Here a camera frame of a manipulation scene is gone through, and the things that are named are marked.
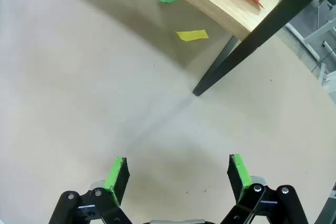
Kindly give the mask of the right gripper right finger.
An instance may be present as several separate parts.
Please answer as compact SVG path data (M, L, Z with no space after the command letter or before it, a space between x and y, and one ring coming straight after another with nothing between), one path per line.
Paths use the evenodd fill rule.
M227 175L236 204L222 223L251 223L256 216L269 223L308 223L296 190L290 185L273 190L254 182L241 155L229 156Z

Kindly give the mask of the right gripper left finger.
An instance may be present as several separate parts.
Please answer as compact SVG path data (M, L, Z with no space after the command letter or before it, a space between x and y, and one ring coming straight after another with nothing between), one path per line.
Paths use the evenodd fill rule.
M102 187L80 195L76 191L63 192L51 215L49 223L131 223L120 208L130 177L127 159L117 157Z

